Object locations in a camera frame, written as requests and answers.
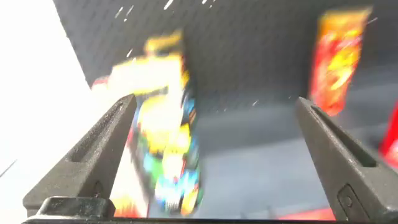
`shelf surface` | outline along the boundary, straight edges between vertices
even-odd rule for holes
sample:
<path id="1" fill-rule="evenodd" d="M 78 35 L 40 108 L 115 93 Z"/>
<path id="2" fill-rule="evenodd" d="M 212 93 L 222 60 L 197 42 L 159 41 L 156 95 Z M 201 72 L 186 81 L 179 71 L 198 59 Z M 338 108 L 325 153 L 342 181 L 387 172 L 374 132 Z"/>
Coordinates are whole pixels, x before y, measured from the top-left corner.
<path id="1" fill-rule="evenodd" d="M 350 91 L 334 120 L 376 150 L 398 85 Z M 294 105 L 202 116 L 197 134 L 204 197 L 192 218 L 275 218 L 327 208 L 328 201 L 294 116 Z M 150 217 L 167 217 L 156 204 Z"/>

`red object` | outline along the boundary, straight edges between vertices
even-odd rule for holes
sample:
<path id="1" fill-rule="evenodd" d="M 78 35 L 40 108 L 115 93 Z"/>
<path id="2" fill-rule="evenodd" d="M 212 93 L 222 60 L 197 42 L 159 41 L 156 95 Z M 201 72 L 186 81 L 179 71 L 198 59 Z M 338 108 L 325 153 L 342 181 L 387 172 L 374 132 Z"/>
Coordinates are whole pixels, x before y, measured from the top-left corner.
<path id="1" fill-rule="evenodd" d="M 324 208 L 309 212 L 302 212 L 280 217 L 279 220 L 328 220 L 335 221 L 335 215 L 331 208 Z"/>
<path id="2" fill-rule="evenodd" d="M 387 135 L 381 144 L 380 153 L 389 165 L 398 168 L 398 101 Z"/>

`snack bag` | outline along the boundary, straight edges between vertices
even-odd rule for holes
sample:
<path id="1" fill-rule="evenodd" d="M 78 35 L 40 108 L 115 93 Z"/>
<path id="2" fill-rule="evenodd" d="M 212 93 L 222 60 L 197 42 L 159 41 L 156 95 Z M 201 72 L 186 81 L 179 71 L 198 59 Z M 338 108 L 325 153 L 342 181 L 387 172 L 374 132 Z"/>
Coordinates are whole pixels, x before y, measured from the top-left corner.
<path id="1" fill-rule="evenodd" d="M 151 37 L 145 57 L 113 68 L 108 87 L 135 94 L 131 154 L 148 196 L 168 212 L 188 215 L 203 195 L 198 166 L 191 78 L 184 65 L 182 32 Z"/>
<path id="2" fill-rule="evenodd" d="M 386 137 L 381 144 L 380 153 L 388 164 L 398 168 L 398 102 L 393 112 Z"/>
<path id="3" fill-rule="evenodd" d="M 370 13 L 371 8 L 328 11 L 319 20 L 310 98 L 330 116 L 344 108 Z"/>
<path id="4" fill-rule="evenodd" d="M 196 121 L 195 96 L 192 79 L 185 67 L 182 31 L 176 30 L 171 35 L 151 37 L 145 43 L 144 49 L 148 57 L 163 58 L 173 56 L 180 58 L 182 65 L 180 91 L 182 91 L 182 108 L 184 111 L 182 123 L 188 123 L 193 128 Z"/>

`chip bag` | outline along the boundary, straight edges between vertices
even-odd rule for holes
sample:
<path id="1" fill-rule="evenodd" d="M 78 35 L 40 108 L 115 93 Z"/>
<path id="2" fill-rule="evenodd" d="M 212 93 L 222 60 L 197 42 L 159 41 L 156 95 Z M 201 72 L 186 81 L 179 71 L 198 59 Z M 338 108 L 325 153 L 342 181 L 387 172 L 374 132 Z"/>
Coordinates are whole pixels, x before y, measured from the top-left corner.
<path id="1" fill-rule="evenodd" d="M 328 11 L 319 20 L 310 98 L 330 116 L 344 108 L 370 13 L 371 8 Z"/>

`dark gray surface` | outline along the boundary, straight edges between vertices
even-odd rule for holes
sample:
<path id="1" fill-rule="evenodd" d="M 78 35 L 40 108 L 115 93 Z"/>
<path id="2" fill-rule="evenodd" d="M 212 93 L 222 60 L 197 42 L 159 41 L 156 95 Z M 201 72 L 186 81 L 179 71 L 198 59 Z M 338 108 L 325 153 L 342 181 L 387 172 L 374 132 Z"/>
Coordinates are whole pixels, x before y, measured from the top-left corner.
<path id="1" fill-rule="evenodd" d="M 395 100 L 395 83 L 352 90 L 334 120 L 376 150 Z M 219 113 L 198 122 L 205 194 L 193 218 L 261 219 L 328 207 L 293 104 Z M 150 217 L 166 216 L 152 205 Z"/>
<path id="2" fill-rule="evenodd" d="M 149 36 L 183 27 L 201 114 L 288 103 L 308 92 L 317 18 L 347 6 L 374 6 L 358 84 L 398 62 L 396 0 L 173 0 L 165 9 L 168 1 L 54 0 L 89 84 L 131 49 L 130 58 L 142 54 Z"/>

